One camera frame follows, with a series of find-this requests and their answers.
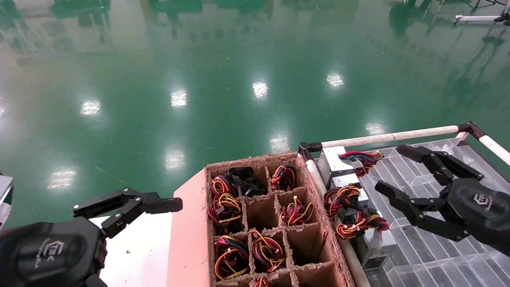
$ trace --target metal rod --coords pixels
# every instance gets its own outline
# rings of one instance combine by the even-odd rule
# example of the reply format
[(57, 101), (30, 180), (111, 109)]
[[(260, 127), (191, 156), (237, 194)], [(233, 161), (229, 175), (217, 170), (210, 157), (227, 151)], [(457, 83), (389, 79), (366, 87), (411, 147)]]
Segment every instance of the metal rod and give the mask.
[(506, 164), (510, 165), (510, 153), (504, 147), (495, 142), (490, 136), (484, 135), (478, 140), (491, 150), (491, 152), (501, 158)]
[(469, 135), (468, 132), (460, 132), (460, 133), (457, 134), (457, 136), (455, 138), (460, 138), (461, 140), (466, 140), (468, 135)]
[(364, 136), (364, 137), (326, 141), (326, 142), (322, 143), (322, 148), (353, 147), (353, 146), (367, 145), (367, 144), (371, 144), (371, 143), (376, 144), (378, 142), (395, 141), (395, 140), (442, 135), (442, 134), (449, 134), (449, 133), (458, 133), (458, 132), (459, 132), (458, 126), (446, 126), (446, 127), (399, 132), (399, 133), (389, 133), (389, 134), (371, 135), (371, 136)]
[[(322, 178), (319, 174), (319, 170), (315, 165), (315, 162), (310, 159), (307, 160), (307, 168), (310, 174), (312, 175), (312, 180), (314, 181), (315, 187), (319, 190), (321, 194), (325, 194), (327, 192), (326, 186), (322, 182)], [(352, 279), (354, 280), (354, 284), (356, 287), (370, 287), (370, 283), (368, 281), (367, 275), (365, 275), (365, 271), (361, 267), (360, 261), (354, 252), (354, 248), (349, 240), (340, 240), (339, 241), (340, 249), (342, 249), (342, 253), (344, 254), (345, 261), (349, 266), (349, 270), (352, 275)]]

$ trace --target black wire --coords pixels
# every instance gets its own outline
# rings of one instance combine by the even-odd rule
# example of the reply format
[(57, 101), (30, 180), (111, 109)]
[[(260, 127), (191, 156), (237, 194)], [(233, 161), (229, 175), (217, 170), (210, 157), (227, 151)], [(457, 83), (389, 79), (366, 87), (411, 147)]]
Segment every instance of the black wire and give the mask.
[(239, 186), (242, 195), (252, 197), (255, 195), (266, 195), (267, 190), (264, 185), (255, 177), (252, 168), (231, 168), (225, 176), (227, 179)]

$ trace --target colorful wire bundle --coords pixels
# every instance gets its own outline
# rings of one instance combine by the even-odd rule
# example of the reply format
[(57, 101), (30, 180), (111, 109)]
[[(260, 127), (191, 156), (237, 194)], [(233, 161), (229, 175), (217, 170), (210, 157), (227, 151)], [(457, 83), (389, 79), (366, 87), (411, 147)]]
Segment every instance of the colorful wire bundle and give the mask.
[(212, 208), (207, 210), (214, 225), (220, 227), (221, 233), (238, 232), (242, 229), (241, 203), (231, 194), (215, 195)]
[(260, 232), (252, 230), (251, 232), (258, 238), (253, 243), (253, 255), (257, 262), (267, 269), (267, 272), (273, 272), (278, 269), (285, 261), (284, 251), (280, 244), (269, 237), (264, 237)]
[(275, 190), (293, 190), (296, 186), (296, 169), (291, 164), (279, 165), (271, 177), (271, 188)]
[(212, 179), (212, 188), (214, 195), (220, 196), (221, 194), (231, 194), (237, 197), (237, 191), (234, 189), (232, 184), (223, 175), (219, 175)]
[(285, 206), (282, 207), (282, 211), (280, 212), (280, 220), (283, 223), (287, 224), (287, 226), (298, 225), (302, 223), (307, 223), (313, 214), (314, 214), (313, 203), (309, 203), (305, 208), (304, 205), (301, 204), (297, 196), (294, 196), (294, 202), (290, 203), (286, 207)]
[(354, 173), (358, 177), (362, 177), (368, 173), (368, 171), (374, 167), (374, 165), (384, 158), (384, 154), (382, 152), (374, 152), (374, 153), (362, 153), (362, 152), (347, 152), (341, 155), (338, 155), (340, 159), (348, 159), (350, 161), (359, 160), (363, 165), (361, 168), (355, 168)]
[(379, 214), (368, 214), (358, 210), (356, 223), (352, 225), (339, 224), (337, 226), (337, 234), (343, 240), (348, 240), (356, 237), (356, 235), (364, 232), (369, 228), (374, 228), (379, 231), (390, 229), (386, 219), (379, 216)]
[(334, 187), (326, 192), (324, 195), (325, 208), (327, 215), (332, 222), (338, 219), (338, 210), (340, 208), (355, 208), (358, 207), (358, 196), (360, 189), (355, 185), (346, 185), (342, 188)]
[(215, 242), (216, 264), (214, 272), (220, 280), (242, 275), (249, 270), (248, 251), (239, 240), (222, 236)]
[(253, 287), (269, 287), (269, 281), (265, 277), (262, 277), (255, 282)]

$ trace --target grid tray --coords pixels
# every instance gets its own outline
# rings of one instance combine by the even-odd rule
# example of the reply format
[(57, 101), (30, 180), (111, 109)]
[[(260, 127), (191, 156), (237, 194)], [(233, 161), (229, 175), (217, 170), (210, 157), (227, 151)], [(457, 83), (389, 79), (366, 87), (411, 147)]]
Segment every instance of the grid tray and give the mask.
[[(413, 145), (445, 151), (481, 171), (481, 183), (494, 190), (510, 192), (510, 184), (482, 159), (466, 142), (457, 138)], [(479, 243), (472, 236), (453, 242), (409, 224), (404, 215), (391, 207), (374, 186), (383, 180), (410, 197), (437, 197), (442, 187), (424, 164), (400, 156), (395, 148), (380, 149), (385, 158), (360, 179), (372, 204), (390, 224), (398, 244), (397, 252), (382, 270), (367, 271), (372, 286), (510, 286), (510, 258)], [(442, 219), (438, 212), (432, 212)]]

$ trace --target white table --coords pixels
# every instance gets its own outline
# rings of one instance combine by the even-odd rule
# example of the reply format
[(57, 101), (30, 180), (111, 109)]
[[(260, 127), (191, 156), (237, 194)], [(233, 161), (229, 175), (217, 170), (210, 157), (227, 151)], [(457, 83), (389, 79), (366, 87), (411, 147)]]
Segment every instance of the white table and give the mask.
[[(90, 221), (101, 226), (107, 217)], [(100, 278), (108, 287), (166, 287), (172, 214), (142, 214), (113, 239)]]

